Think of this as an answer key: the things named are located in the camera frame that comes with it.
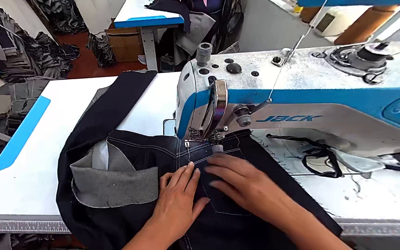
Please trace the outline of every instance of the screw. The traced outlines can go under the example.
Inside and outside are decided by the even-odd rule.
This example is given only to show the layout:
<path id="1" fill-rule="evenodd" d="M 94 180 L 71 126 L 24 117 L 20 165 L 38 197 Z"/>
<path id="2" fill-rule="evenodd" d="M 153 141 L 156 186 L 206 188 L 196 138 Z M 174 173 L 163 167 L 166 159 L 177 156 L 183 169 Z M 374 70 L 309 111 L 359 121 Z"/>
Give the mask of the screw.
<path id="1" fill-rule="evenodd" d="M 282 60 L 282 59 L 281 59 L 280 57 L 275 56 L 275 57 L 272 59 L 272 62 L 273 62 L 273 63 L 280 63 L 281 60 Z"/>

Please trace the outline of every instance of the right hand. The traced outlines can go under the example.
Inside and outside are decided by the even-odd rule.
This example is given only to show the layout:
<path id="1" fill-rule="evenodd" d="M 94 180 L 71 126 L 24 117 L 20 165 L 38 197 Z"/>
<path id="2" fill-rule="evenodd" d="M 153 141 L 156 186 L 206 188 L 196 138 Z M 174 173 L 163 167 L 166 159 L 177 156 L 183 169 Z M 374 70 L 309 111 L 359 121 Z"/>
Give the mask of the right hand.
<path id="1" fill-rule="evenodd" d="M 225 181 L 212 181 L 209 185 L 233 199 L 242 208 L 263 220 L 285 229 L 297 213 L 308 213 L 294 202 L 266 173 L 246 160 L 218 154 L 208 159 L 211 166 L 205 171 Z"/>

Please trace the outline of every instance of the stack of denim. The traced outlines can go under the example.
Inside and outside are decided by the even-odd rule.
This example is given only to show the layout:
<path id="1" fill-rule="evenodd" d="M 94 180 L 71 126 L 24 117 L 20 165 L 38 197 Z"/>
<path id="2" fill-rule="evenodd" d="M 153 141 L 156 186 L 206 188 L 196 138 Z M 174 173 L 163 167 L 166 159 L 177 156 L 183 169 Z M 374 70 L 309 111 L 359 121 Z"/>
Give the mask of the stack of denim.
<path id="1" fill-rule="evenodd" d="M 39 32 L 29 36 L 0 8 L 0 77 L 7 83 L 23 83 L 29 77 L 66 77 L 71 61 L 80 54 L 72 45 L 59 46 L 49 36 Z"/>
<path id="2" fill-rule="evenodd" d="M 87 31 L 74 0 L 35 0 L 53 29 L 62 34 Z"/>
<path id="3" fill-rule="evenodd" d="M 24 83 L 5 84 L 0 88 L 0 95 L 10 95 L 10 111 L 7 114 L 7 130 L 4 134 L 12 136 L 35 104 L 51 77 L 31 77 Z"/>
<path id="4" fill-rule="evenodd" d="M 102 35 L 101 38 L 89 33 L 87 38 L 86 49 L 92 50 L 98 61 L 98 67 L 107 68 L 117 63 L 112 48 L 108 42 L 108 38 Z"/>

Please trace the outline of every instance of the person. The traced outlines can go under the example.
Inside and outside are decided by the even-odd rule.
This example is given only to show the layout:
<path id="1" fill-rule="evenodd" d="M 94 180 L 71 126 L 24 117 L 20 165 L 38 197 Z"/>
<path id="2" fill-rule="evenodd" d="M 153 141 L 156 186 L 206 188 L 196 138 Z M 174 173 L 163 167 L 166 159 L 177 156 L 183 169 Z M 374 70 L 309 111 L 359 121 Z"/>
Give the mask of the person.
<path id="1" fill-rule="evenodd" d="M 248 161 L 220 154 L 208 163 L 204 170 L 224 180 L 209 185 L 285 232 L 299 250 L 351 249 Z M 164 250 L 181 238 L 209 202 L 203 197 L 193 204 L 199 179 L 200 170 L 192 162 L 162 176 L 152 217 L 123 250 Z"/>

